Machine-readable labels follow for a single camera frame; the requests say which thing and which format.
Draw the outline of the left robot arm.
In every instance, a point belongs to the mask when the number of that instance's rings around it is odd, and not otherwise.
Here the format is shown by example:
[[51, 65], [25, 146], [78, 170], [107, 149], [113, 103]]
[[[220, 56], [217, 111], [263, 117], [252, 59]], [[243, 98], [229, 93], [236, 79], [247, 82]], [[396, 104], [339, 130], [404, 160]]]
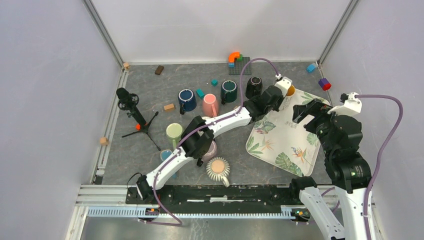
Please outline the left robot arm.
[[201, 116], [193, 118], [172, 154], [155, 170], [138, 178], [136, 192], [139, 199], [145, 204], [153, 203], [157, 198], [157, 190], [188, 162], [201, 161], [217, 136], [258, 122], [270, 111], [278, 112], [290, 88], [275, 84], [261, 95], [243, 102], [243, 106], [236, 110], [207, 120]]

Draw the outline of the white floral mug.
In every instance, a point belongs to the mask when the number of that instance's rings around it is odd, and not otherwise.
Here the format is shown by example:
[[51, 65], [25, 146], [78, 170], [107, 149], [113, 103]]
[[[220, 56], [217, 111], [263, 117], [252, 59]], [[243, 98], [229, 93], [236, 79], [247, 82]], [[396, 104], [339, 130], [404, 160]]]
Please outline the white floral mug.
[[291, 85], [287, 90], [286, 96], [287, 97], [292, 96], [295, 93], [295, 91], [296, 91], [295, 87], [293, 85]]

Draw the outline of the white ribbed mug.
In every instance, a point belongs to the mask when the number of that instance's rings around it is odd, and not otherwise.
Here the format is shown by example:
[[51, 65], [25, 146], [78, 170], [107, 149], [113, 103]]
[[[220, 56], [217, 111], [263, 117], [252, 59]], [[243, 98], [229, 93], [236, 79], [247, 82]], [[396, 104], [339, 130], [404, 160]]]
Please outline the white ribbed mug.
[[223, 185], [228, 188], [230, 186], [229, 174], [230, 165], [228, 161], [222, 157], [214, 157], [206, 165], [207, 176], [215, 181], [222, 182]]

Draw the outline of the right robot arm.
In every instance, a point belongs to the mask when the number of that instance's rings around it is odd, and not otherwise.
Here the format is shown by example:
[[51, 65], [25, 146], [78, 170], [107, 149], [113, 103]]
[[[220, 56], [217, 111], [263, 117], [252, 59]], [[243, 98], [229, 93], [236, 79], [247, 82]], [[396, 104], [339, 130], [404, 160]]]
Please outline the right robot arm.
[[372, 173], [358, 152], [362, 124], [353, 118], [354, 114], [345, 105], [332, 107], [319, 99], [293, 106], [294, 123], [313, 117], [304, 128], [317, 135], [323, 148], [325, 170], [341, 204], [343, 223], [324, 202], [310, 176], [294, 178], [288, 196], [293, 203], [306, 206], [326, 240], [376, 239], [368, 189]]

